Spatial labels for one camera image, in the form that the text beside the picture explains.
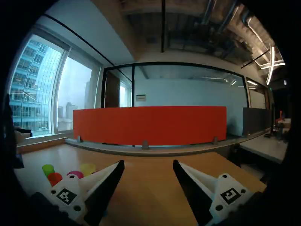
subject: glass skyscraper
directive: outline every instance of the glass skyscraper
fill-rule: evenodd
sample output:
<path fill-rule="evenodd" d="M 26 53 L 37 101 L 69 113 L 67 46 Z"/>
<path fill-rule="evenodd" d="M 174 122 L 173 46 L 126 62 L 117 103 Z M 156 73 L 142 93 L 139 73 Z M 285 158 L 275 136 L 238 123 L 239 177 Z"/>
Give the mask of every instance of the glass skyscraper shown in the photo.
<path fill-rule="evenodd" d="M 33 35 L 15 68 L 10 87 L 14 126 L 31 129 L 34 136 L 51 133 L 50 104 L 62 53 Z"/>

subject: wooden desk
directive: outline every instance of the wooden desk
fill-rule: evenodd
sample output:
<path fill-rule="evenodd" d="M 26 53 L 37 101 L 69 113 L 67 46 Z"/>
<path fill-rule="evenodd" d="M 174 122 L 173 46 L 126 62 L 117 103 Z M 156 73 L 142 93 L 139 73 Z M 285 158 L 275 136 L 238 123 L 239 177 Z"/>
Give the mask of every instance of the wooden desk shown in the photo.
<path fill-rule="evenodd" d="M 125 161 L 125 170 L 108 206 L 108 215 L 100 225 L 192 225 L 197 222 L 172 169 L 178 159 L 195 169 L 217 177 L 229 173 L 253 192 L 263 191 L 265 184 L 217 153 L 210 152 L 178 157 L 133 157 L 103 154 L 59 145 L 23 155 L 24 169 L 16 169 L 23 188 L 32 194 L 50 186 L 42 171 L 52 164 L 63 176 L 79 170 L 82 163 L 93 163 L 96 169 L 118 160 Z"/>
<path fill-rule="evenodd" d="M 264 135 L 242 142 L 240 146 L 276 163 L 282 162 L 287 148 L 283 141 L 278 141 L 275 137 L 266 138 Z"/>

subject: orange partition panel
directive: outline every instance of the orange partition panel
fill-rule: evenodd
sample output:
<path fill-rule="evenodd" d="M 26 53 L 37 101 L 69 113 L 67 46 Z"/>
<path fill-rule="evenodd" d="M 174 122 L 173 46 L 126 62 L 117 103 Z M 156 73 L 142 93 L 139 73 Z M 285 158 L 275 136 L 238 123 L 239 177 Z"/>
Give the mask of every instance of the orange partition panel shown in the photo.
<path fill-rule="evenodd" d="M 226 139 L 226 107 L 162 106 L 73 111 L 74 138 L 108 144 L 184 145 Z"/>

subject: sky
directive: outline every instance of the sky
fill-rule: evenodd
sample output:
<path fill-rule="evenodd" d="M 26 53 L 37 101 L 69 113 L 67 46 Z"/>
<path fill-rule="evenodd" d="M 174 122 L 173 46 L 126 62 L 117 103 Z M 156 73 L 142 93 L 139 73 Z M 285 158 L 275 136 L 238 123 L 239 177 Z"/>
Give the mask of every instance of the sky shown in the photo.
<path fill-rule="evenodd" d="M 67 102 L 76 105 L 78 109 L 84 109 L 86 83 L 90 81 L 91 73 L 91 69 L 67 57 L 58 95 L 58 106 L 64 107 L 64 115 Z"/>

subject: door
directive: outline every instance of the door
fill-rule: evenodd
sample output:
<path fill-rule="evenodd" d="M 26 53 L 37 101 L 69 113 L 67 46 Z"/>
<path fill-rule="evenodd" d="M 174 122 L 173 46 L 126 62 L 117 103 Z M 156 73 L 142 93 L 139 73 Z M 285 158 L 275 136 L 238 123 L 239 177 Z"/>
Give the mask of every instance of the door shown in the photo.
<path fill-rule="evenodd" d="M 119 107 L 120 79 L 110 71 L 106 75 L 105 107 Z"/>

